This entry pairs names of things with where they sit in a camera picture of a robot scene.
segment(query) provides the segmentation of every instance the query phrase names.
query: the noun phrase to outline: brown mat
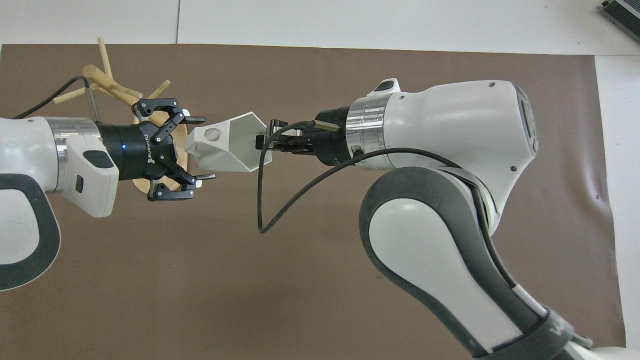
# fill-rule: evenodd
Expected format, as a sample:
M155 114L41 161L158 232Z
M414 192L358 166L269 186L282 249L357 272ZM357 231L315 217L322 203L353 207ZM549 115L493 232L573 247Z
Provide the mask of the brown mat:
M598 346L624 345L600 108L592 56L108 45L115 79L177 97L209 122L254 111L308 120L378 82L403 90L475 79L521 86L540 151L507 203L497 248L515 279ZM4 45L0 116L40 102L96 45ZM97 94L103 121L129 109ZM84 99L47 116L89 115ZM326 167L275 154L267 216ZM360 202L381 173L356 168L310 191L267 235L256 229L256 174L218 174L196 198L149 203L121 182L94 219L51 196L62 233L52 268L0 294L2 359L466 359L420 303L376 271L358 233Z

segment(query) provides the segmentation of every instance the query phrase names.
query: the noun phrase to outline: white hexagonal object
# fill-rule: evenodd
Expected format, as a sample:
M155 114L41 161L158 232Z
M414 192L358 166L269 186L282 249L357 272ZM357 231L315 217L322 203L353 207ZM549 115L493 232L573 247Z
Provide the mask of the white hexagonal object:
M207 171L252 172L258 169L260 151L255 149L256 135L267 127L253 112L209 126L193 129L184 142L198 166ZM271 162L267 152L264 163Z

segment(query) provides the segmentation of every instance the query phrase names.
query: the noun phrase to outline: gray rubber trim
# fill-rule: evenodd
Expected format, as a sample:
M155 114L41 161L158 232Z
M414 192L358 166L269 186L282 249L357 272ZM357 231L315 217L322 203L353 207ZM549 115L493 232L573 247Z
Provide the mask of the gray rubber trim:
M433 297L389 270L371 247L369 223L376 210L393 199L420 201L440 215L476 283L523 332L535 328L541 318L516 295L487 255L477 218L464 195L442 174L420 167L404 167L380 177L369 189L360 208L360 236L376 268L393 283L425 304L474 357L486 354L452 314Z
M0 174L0 190L20 190L33 208L38 224L38 246L23 260L0 265L0 290L22 286L49 268L60 249L60 230L40 185L24 174Z
M547 317L539 326L509 345L480 357L482 360L565 360L574 359L564 351L573 337L573 327L547 308Z

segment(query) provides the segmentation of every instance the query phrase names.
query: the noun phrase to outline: round hole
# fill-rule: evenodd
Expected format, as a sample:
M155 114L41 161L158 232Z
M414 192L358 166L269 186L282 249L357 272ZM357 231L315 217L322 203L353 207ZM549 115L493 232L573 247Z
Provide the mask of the round hole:
M204 132L204 138L210 142L217 142L220 140L221 131L218 129L206 129Z

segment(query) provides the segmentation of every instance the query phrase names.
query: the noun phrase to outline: black vent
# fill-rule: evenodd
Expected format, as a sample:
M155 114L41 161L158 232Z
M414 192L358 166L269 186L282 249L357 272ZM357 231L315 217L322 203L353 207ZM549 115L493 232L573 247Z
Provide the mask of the black vent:
M639 0L625 0L629 5L640 7ZM637 41L640 41L640 19L638 19L632 12L627 10L624 6L617 1L611 1L603 9L602 14L608 17L615 25L618 25L625 30L629 35L634 37Z
M625 3L629 4L632 8L636 9L640 13L640 0L625 0Z

